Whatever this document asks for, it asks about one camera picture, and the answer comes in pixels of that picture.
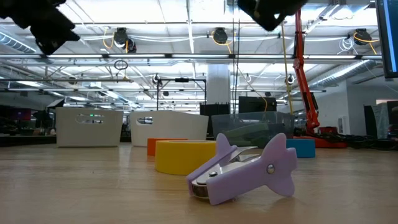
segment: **ceiling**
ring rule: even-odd
[[[328,13],[330,9],[335,9],[334,6],[328,6],[321,1],[310,1],[309,4],[304,6],[302,9],[302,24],[303,29],[307,31],[304,54],[373,54],[369,45],[350,45],[352,37],[350,40],[345,40],[348,35],[352,36],[355,29],[358,28],[367,29],[372,38],[378,39],[375,8],[368,7],[371,5],[370,1],[357,2],[360,2],[360,4],[339,7],[326,20],[319,20],[320,15]],[[127,33],[136,43],[137,53],[139,54],[229,54],[227,46],[217,45],[211,38],[211,33],[216,27],[224,27],[231,42],[234,32],[240,36],[239,41],[235,39],[235,43],[230,45],[232,53],[283,55],[282,39],[279,38],[281,26],[273,32],[266,32],[254,23],[248,15],[238,11],[237,8],[232,13],[232,7],[230,4],[225,7],[224,1],[190,0],[188,3],[189,11],[187,11],[187,2],[180,0],[67,0],[67,3],[61,5],[59,10],[75,23],[76,28],[73,31],[80,35],[81,41],[67,42],[55,54],[123,54],[123,50],[115,45],[110,49],[104,46],[104,42],[108,46],[111,45],[112,33],[117,27],[127,28]],[[286,18],[284,28],[287,54],[292,55],[295,34],[294,17]],[[22,30],[15,26],[10,19],[0,20],[0,32],[40,53],[29,29]],[[374,46],[377,53],[380,54],[379,44],[375,43]],[[2,44],[0,44],[0,53],[21,54],[21,52]],[[108,80],[116,78],[118,70],[113,66],[116,60],[81,59],[72,61],[53,59],[52,64],[46,64],[40,60],[5,59],[2,64],[4,69],[9,70],[9,73],[2,73],[1,76],[3,78],[26,77],[26,79],[51,78],[54,82],[39,83],[39,85],[52,88],[89,88],[90,82],[89,84],[78,82],[76,85],[71,85],[56,82],[56,80],[69,77],[105,78]],[[205,79],[208,75],[207,65],[209,61],[207,60],[155,59],[151,60],[151,66],[148,66],[146,59],[126,61],[129,63],[129,68],[119,73],[118,78],[126,76],[131,82],[116,82],[114,80],[113,82],[98,82],[96,85],[105,89],[153,88],[152,77],[155,74],[158,74],[161,78],[195,77],[198,79]],[[220,63],[227,63],[232,75],[233,63],[231,61]],[[321,62],[308,60],[304,65],[305,75],[307,80],[311,81],[340,64],[327,60]],[[292,61],[289,60],[287,72],[294,75],[292,66]],[[244,74],[249,75],[248,79],[255,89],[285,89],[283,60],[274,63],[245,60],[239,63],[239,68]],[[238,88],[241,90],[250,88],[243,77],[239,78],[238,84]],[[12,83],[11,85],[15,88],[35,87],[34,85],[21,85],[21,83]],[[170,93],[167,97],[162,96],[163,99],[170,100],[164,101],[164,103],[170,103],[172,99],[203,99],[204,97],[203,92],[199,91],[199,87],[193,82],[171,82],[166,88],[198,88],[198,91]],[[325,86],[316,86],[315,88],[325,89]],[[75,94],[67,91],[58,91],[57,93],[63,96]],[[151,110],[153,108],[145,105],[155,103],[151,99],[151,94],[148,95],[147,93],[121,91],[117,94],[130,103],[142,104],[141,109]],[[280,93],[273,93],[273,95],[279,97]],[[80,94],[79,96],[87,98],[86,101],[98,103],[118,102],[117,99],[115,100],[110,96],[100,96],[94,92],[89,95],[85,93],[85,96]],[[181,100],[178,103],[181,104],[182,108],[192,107],[189,110],[195,112],[198,102],[193,101],[191,106],[185,105],[186,102]]]

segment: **table surface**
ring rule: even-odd
[[[1,223],[397,223],[398,152],[317,149],[294,197],[267,187],[218,206],[189,197],[145,148],[0,148]]]

